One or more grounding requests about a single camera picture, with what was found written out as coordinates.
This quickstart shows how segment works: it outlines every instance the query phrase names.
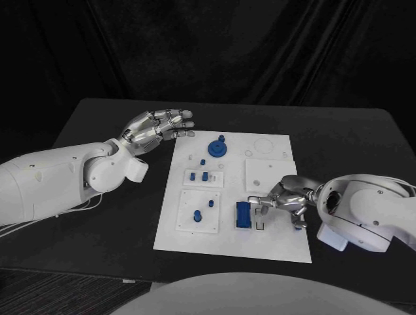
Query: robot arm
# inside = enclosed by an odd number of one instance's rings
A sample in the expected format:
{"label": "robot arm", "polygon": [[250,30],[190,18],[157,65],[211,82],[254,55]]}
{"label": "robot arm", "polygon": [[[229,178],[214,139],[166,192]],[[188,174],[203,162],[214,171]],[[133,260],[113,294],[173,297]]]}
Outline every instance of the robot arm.
{"label": "robot arm", "polygon": [[296,229],[307,227],[301,215],[307,205],[317,206],[323,224],[319,239],[343,251],[350,243],[386,252],[394,237],[416,250],[416,193],[408,183],[375,175],[349,175],[322,184],[297,175],[284,176],[267,197],[251,203],[291,213]]}
{"label": "robot arm", "polygon": [[113,191],[126,178],[142,182],[149,165],[137,156],[162,140],[195,136],[190,111],[146,112],[118,138],[26,154],[0,165],[0,226],[61,214]]}

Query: blue object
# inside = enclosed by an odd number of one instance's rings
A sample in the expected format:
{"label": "blue object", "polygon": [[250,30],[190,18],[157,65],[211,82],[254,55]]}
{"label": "blue object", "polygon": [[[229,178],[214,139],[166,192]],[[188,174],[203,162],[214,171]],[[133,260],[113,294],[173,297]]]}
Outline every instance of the blue object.
{"label": "blue object", "polygon": [[251,228],[251,203],[238,202],[237,203],[237,227],[238,228]]}
{"label": "blue object", "polygon": [[208,152],[216,158],[221,158],[228,153],[228,146],[225,145],[224,135],[221,135],[219,139],[214,141],[211,145],[208,146]]}
{"label": "blue object", "polygon": [[195,211],[195,221],[196,221],[196,222],[201,222],[201,221],[202,221],[202,213],[201,213],[201,210],[196,210],[196,211]]}

